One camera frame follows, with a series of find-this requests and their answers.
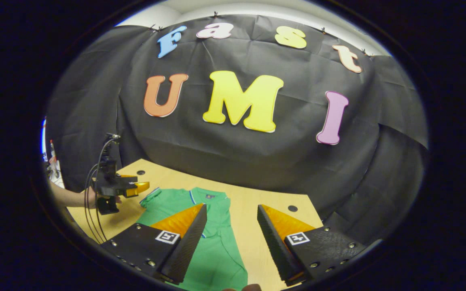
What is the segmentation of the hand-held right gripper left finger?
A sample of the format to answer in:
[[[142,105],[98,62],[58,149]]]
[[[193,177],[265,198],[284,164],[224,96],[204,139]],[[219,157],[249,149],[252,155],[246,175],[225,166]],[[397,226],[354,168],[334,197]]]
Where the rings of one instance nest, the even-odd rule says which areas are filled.
[[[207,206],[198,203],[150,226],[135,223],[101,244],[122,262],[162,282],[183,282],[207,222]]]

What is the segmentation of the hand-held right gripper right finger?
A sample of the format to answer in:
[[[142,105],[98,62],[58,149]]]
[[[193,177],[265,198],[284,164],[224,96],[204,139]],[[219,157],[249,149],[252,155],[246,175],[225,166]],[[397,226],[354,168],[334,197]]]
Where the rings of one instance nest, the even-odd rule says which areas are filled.
[[[270,206],[258,206],[257,221],[287,286],[329,278],[367,249],[329,226],[313,227]]]

